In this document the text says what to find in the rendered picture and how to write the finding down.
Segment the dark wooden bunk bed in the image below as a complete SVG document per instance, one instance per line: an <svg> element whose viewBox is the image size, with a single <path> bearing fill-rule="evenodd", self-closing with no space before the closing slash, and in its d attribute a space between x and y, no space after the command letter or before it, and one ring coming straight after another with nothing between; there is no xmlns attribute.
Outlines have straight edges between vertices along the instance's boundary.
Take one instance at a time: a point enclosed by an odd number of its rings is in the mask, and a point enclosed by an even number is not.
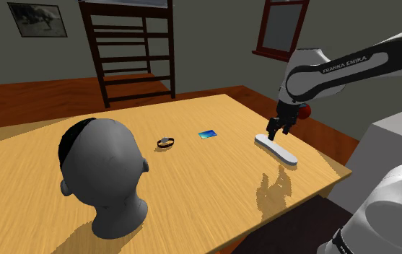
<svg viewBox="0 0 402 254"><path fill-rule="evenodd" d="M78 0L85 32L92 54L97 80L100 85L102 100L106 108L112 102L133 100L147 97L169 95L175 98L175 52L173 9L174 0ZM140 25L95 25L92 16L106 17L135 17L141 20ZM149 39L165 38L168 40L168 54L152 56L149 54ZM145 48L144 56L102 57L100 46L142 45ZM146 76L131 79L105 78L106 74L140 71L132 69L104 69L103 64L140 62L144 61L147 73L151 72L151 62L168 61L170 73L167 76ZM120 84L135 84L168 80L170 89L163 92L150 92L122 97L109 97L107 86Z"/></svg>

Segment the red framed window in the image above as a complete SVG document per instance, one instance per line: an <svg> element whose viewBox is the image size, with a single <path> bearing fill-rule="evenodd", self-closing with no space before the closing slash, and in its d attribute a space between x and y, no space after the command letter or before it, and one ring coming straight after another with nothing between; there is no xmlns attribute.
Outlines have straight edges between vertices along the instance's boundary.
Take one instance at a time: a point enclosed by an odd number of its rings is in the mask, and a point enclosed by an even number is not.
<svg viewBox="0 0 402 254"><path fill-rule="evenodd" d="M297 47L310 0L265 0L257 56L288 62Z"/></svg>

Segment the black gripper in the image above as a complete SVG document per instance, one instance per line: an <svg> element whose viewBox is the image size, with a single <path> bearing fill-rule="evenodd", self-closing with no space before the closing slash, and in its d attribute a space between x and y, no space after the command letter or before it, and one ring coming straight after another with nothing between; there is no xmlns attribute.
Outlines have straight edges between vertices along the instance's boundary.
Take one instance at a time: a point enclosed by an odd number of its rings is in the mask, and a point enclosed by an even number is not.
<svg viewBox="0 0 402 254"><path fill-rule="evenodd" d="M282 133L285 135L289 133L292 125L297 121L299 108L299 105L285 103L281 100L278 101L276 106L277 117L271 118L266 127L270 141L274 140L276 132L281 128L281 124L284 125Z"/></svg>

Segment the red round thing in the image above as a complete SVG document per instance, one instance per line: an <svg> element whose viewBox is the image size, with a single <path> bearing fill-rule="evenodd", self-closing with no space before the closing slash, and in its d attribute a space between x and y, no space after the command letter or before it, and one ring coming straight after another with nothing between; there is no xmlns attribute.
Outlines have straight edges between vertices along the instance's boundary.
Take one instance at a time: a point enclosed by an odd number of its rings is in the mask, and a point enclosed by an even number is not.
<svg viewBox="0 0 402 254"><path fill-rule="evenodd" d="M299 110L298 110L298 118L301 120L304 120L306 118L310 117L311 114L311 107L307 104L307 103L302 103L299 106Z"/></svg>

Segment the framed wall picture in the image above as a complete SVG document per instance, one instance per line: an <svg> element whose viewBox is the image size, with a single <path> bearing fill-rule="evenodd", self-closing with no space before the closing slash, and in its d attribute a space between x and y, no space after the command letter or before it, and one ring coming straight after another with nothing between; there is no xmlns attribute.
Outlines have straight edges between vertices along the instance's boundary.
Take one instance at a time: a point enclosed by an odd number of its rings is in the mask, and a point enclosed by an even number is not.
<svg viewBox="0 0 402 254"><path fill-rule="evenodd" d="M22 38L66 38L60 9L51 4L8 2Z"/></svg>

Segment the grey robot stand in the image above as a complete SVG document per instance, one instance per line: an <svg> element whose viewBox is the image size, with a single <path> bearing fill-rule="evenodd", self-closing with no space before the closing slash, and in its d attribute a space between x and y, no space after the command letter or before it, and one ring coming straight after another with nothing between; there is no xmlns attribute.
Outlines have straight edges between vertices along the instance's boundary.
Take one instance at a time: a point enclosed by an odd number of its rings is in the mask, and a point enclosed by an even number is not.
<svg viewBox="0 0 402 254"><path fill-rule="evenodd" d="M402 113L373 123L346 167L352 174L336 184L328 199L354 213L393 168L402 165Z"/></svg>

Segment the white long flat remote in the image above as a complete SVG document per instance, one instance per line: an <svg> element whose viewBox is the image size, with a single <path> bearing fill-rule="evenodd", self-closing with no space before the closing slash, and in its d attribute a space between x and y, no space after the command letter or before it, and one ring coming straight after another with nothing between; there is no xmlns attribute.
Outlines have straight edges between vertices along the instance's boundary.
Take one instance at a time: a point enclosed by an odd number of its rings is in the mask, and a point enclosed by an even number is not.
<svg viewBox="0 0 402 254"><path fill-rule="evenodd" d="M288 165L297 165L298 159L286 149L271 141L267 135L257 134L254 140L269 150L272 154L275 154L284 163Z"/></svg>

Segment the wooden table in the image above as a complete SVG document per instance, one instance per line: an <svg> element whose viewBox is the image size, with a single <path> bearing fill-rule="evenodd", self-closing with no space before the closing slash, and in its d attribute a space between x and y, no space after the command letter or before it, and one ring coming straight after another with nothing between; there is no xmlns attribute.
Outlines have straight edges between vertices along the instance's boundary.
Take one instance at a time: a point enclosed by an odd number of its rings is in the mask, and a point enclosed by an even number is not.
<svg viewBox="0 0 402 254"><path fill-rule="evenodd" d="M291 166L254 140L267 120L226 95L102 113L127 126L150 170L149 207L131 234L92 233L95 210L60 191L57 148L76 118L0 141L0 254L207 254L332 187L349 169L293 135L275 142ZM202 139L198 133L214 130ZM162 149L164 137L175 143Z"/></svg>

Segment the grey mannequin head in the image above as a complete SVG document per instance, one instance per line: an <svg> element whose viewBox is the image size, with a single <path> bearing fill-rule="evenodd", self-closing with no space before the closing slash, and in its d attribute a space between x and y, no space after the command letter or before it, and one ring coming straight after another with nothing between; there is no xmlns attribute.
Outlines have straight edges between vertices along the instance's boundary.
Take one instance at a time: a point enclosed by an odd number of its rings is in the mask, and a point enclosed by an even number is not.
<svg viewBox="0 0 402 254"><path fill-rule="evenodd" d="M62 194L95 208L94 235L123 237L145 220L148 206L136 187L149 165L125 125L107 118L75 123L61 137L58 160Z"/></svg>

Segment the black wristwatch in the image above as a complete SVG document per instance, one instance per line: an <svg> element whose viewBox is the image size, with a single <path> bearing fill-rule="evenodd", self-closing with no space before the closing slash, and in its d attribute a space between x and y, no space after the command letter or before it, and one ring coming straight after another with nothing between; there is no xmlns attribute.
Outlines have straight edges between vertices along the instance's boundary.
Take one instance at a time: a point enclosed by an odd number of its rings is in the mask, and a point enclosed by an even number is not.
<svg viewBox="0 0 402 254"><path fill-rule="evenodd" d="M165 149L171 147L175 143L174 138L164 137L157 142L159 148Z"/></svg>

